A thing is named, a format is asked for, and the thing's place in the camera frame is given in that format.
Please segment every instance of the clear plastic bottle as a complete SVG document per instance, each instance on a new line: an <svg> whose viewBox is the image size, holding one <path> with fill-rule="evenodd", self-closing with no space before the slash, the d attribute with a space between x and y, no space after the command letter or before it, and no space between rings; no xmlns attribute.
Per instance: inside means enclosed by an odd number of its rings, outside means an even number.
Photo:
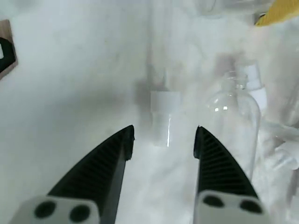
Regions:
<svg viewBox="0 0 299 224"><path fill-rule="evenodd" d="M245 78L227 73L222 90L212 96L205 108L203 127L229 150L249 179L252 178L260 110L244 89Z"/></svg>

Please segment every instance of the white fabric surface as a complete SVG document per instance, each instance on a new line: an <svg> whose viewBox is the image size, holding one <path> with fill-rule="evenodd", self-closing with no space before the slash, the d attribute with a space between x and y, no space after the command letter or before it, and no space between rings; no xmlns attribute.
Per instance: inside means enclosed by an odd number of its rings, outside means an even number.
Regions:
<svg viewBox="0 0 299 224"><path fill-rule="evenodd" d="M13 1L19 65L0 82L0 223L130 124L136 141L116 223L190 223L200 109L240 52L259 61L269 94L267 116L281 120L298 76L299 55L290 44L296 44L290 38L298 19L255 28L251 18L201 18L192 0L174 0L170 48L164 51L161 2ZM150 90L159 88L165 64L167 87L183 96L175 124L180 138L174 147L156 148L149 138ZM269 184L259 178L254 184L277 214L285 208L292 173L259 167L257 176Z"/></svg>

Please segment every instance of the plastic bottle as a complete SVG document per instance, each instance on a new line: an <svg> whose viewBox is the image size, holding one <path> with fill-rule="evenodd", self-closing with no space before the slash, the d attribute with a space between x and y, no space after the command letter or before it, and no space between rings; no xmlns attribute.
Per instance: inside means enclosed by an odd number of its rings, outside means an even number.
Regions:
<svg viewBox="0 0 299 224"><path fill-rule="evenodd" d="M200 14L254 14L268 11L273 0L197 0Z"/></svg>
<svg viewBox="0 0 299 224"><path fill-rule="evenodd" d="M227 73L218 93L205 109L207 128L230 151L249 179L252 178L260 110L256 101L244 91L246 79Z"/></svg>

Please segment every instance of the white bottle cap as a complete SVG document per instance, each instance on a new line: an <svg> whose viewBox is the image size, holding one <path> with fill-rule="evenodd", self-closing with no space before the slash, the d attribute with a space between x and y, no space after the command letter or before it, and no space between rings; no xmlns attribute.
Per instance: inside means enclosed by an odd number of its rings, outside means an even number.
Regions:
<svg viewBox="0 0 299 224"><path fill-rule="evenodd" d="M180 92L152 91L150 111L153 115L152 132L155 145L169 147L171 142L171 115L181 104Z"/></svg>
<svg viewBox="0 0 299 224"><path fill-rule="evenodd" d="M265 88L248 92L257 102L260 111L264 111L268 106L267 92Z"/></svg>
<svg viewBox="0 0 299 224"><path fill-rule="evenodd" d="M235 68L239 75L247 76L247 91L256 100L260 110L265 110L268 106L267 92L261 81L257 61L238 61Z"/></svg>

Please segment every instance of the bottle neck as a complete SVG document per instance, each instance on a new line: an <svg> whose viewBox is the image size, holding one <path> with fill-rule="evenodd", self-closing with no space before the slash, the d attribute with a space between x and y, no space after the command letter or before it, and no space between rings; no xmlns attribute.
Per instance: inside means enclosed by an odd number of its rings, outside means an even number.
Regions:
<svg viewBox="0 0 299 224"><path fill-rule="evenodd" d="M236 77L226 77L222 82L221 88L224 91L244 90L246 88L246 81Z"/></svg>

